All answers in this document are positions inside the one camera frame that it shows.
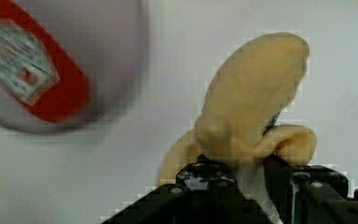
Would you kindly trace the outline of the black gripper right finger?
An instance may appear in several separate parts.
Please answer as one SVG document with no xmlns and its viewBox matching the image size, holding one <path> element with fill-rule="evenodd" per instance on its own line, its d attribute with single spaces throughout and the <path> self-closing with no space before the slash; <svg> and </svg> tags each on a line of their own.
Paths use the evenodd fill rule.
<svg viewBox="0 0 358 224">
<path fill-rule="evenodd" d="M 322 165 L 291 166 L 276 155 L 264 159 L 268 196 L 283 224 L 358 224 L 358 189 Z"/>
</svg>

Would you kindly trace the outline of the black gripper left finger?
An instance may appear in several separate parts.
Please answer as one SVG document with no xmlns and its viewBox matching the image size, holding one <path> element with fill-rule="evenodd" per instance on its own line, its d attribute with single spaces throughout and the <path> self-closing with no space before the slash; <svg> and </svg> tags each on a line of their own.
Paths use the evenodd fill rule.
<svg viewBox="0 0 358 224">
<path fill-rule="evenodd" d="M 102 224 L 272 224 L 227 165 L 203 156 Z"/>
</svg>

